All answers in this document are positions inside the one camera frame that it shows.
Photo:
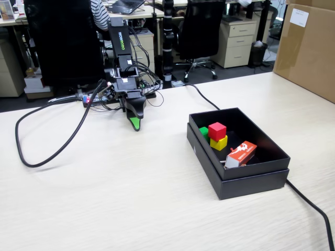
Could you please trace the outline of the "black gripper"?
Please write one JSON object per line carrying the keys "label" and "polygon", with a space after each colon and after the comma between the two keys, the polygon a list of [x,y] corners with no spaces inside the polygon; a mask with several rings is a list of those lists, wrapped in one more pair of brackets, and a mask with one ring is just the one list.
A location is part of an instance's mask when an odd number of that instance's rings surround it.
{"label": "black gripper", "polygon": [[117,78],[113,83],[114,97],[123,98],[128,121],[135,131],[141,128],[141,119],[144,117],[146,97],[142,96],[135,77]]}

